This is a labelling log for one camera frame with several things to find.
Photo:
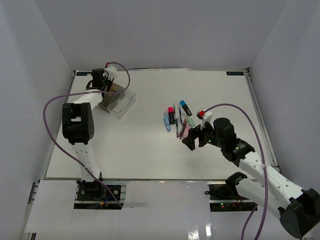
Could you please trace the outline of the blue ink gel pen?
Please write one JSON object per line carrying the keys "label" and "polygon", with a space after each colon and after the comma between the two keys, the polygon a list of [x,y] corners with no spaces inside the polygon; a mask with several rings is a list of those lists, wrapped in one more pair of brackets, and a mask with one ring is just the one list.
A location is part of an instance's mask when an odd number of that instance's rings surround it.
{"label": "blue ink gel pen", "polygon": [[179,113],[180,124],[183,125],[182,112],[181,112],[181,106],[180,105],[178,105],[178,113]]}

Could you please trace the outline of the purple ink gel pen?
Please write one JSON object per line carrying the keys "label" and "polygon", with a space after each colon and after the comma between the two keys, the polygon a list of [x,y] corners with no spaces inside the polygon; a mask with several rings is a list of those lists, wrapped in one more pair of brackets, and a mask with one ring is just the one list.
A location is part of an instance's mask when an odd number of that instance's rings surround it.
{"label": "purple ink gel pen", "polygon": [[177,118],[175,119],[175,132],[176,132],[176,138],[179,138],[179,124]]}

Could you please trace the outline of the blue cap highlighter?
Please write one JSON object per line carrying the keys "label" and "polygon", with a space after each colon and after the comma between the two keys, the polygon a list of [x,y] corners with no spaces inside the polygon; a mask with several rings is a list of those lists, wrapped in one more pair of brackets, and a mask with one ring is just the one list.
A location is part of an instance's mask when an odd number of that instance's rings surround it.
{"label": "blue cap highlighter", "polygon": [[186,104],[186,102],[184,100],[181,100],[180,102],[180,106],[183,108],[184,112],[186,113],[187,116],[192,116],[192,112],[189,109],[188,105]]}

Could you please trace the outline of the pink cap highlighter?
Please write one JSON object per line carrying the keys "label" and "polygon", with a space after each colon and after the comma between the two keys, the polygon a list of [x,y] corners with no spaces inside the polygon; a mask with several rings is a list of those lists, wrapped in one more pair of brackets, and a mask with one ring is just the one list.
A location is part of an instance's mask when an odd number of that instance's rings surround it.
{"label": "pink cap highlighter", "polygon": [[168,108],[168,118],[169,118],[169,124],[174,125],[175,124],[175,114],[174,114],[174,108],[170,106]]}

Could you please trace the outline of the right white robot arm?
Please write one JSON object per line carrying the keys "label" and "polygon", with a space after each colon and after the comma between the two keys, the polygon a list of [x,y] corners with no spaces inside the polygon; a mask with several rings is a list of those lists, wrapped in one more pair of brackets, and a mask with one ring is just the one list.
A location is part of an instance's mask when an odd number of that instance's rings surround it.
{"label": "right white robot arm", "polygon": [[287,233],[301,239],[320,222],[320,194],[305,189],[284,177],[246,141],[237,137],[227,118],[212,124],[205,122],[188,131],[182,140],[191,151],[207,144],[221,150],[222,155],[240,170],[227,178],[226,195],[240,196],[260,205],[280,222]]}

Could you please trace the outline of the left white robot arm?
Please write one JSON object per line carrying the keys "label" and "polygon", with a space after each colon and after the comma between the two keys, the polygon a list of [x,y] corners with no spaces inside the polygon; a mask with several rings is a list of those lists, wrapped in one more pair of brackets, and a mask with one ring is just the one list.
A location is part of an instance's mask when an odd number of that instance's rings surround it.
{"label": "left white robot arm", "polygon": [[107,77],[103,68],[93,69],[91,76],[85,93],[79,99],[63,104],[62,134],[79,160],[81,180],[77,184],[80,192],[94,200],[101,200],[106,195],[106,187],[100,184],[102,173],[97,166],[91,142],[95,134],[92,110],[103,100]]}

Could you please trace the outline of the light pink correction pen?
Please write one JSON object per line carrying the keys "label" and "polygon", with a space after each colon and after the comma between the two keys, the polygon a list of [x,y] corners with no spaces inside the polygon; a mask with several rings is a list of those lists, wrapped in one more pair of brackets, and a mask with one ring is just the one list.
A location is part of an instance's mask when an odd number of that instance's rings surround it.
{"label": "light pink correction pen", "polygon": [[190,125],[187,123],[187,124],[185,125],[184,132],[183,132],[183,135],[182,135],[182,138],[183,138],[183,139],[188,136],[188,134],[189,134],[189,129],[190,129]]}

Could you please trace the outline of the light green correction pen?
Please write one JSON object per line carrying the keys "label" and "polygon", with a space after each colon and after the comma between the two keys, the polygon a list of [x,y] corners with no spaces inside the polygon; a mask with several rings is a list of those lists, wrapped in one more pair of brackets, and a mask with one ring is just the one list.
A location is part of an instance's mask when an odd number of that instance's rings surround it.
{"label": "light green correction pen", "polygon": [[187,115],[186,113],[184,113],[184,112],[182,113],[182,116],[186,119],[187,124],[188,124],[191,128],[195,128],[195,127],[196,127],[193,119],[192,119],[190,116],[188,116],[188,115]]}

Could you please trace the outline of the red ink gel pen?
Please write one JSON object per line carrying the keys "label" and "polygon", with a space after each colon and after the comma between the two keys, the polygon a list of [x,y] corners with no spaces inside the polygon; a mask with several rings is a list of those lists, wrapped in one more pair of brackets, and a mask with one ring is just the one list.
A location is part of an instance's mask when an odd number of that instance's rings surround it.
{"label": "red ink gel pen", "polygon": [[183,137],[183,134],[184,134],[186,125],[187,125],[187,119],[185,118],[184,121],[183,121],[183,123],[182,123],[180,132],[179,132],[179,138],[180,138],[180,139],[182,139],[182,137]]}

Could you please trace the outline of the smoky grey plastic tray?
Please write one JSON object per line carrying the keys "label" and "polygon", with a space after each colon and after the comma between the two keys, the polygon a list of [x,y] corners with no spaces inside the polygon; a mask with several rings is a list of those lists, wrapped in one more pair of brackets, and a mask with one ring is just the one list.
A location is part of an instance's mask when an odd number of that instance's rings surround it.
{"label": "smoky grey plastic tray", "polygon": [[102,102],[98,106],[108,113],[119,114],[123,108],[120,102],[125,97],[123,89],[122,86],[113,83],[109,90],[113,94],[105,94]]}

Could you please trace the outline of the left black logo sticker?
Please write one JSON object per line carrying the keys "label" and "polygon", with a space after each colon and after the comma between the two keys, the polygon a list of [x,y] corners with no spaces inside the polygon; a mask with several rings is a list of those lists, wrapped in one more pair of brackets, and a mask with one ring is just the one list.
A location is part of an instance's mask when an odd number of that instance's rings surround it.
{"label": "left black logo sticker", "polygon": [[75,74],[76,76],[91,76],[92,72],[91,71],[78,71]]}

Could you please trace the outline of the black logo sticker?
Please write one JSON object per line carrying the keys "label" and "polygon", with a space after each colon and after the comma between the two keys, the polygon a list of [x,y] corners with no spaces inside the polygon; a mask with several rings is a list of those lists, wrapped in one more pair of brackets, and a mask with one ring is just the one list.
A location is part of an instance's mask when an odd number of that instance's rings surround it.
{"label": "black logo sticker", "polygon": [[75,74],[76,76],[91,76],[92,72],[91,71],[78,71]]}
{"label": "black logo sticker", "polygon": [[244,72],[243,71],[227,71],[226,75],[227,76],[243,76]]}

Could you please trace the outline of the light blue correction pen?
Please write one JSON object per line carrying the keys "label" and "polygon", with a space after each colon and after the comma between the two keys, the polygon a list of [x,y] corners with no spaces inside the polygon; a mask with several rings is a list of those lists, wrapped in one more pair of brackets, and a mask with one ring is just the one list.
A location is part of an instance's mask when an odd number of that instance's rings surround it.
{"label": "light blue correction pen", "polygon": [[171,124],[170,124],[170,121],[169,121],[169,116],[167,115],[166,112],[163,114],[163,121],[164,121],[164,125],[165,125],[165,128],[166,128],[166,131],[170,132],[171,131]]}

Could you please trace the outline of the right black logo sticker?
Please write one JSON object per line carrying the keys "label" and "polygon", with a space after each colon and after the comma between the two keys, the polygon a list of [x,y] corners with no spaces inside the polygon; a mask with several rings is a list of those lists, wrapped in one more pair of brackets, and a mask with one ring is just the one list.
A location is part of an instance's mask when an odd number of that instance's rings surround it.
{"label": "right black logo sticker", "polygon": [[243,71],[227,71],[226,75],[227,76],[243,76],[244,72]]}

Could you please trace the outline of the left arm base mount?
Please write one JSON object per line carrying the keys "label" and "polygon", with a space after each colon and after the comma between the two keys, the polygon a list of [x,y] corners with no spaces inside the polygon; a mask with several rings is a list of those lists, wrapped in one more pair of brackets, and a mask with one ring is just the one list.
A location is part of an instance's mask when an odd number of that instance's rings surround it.
{"label": "left arm base mount", "polygon": [[73,208],[75,210],[121,210],[122,186],[107,185],[109,191],[96,180],[77,180],[77,190]]}

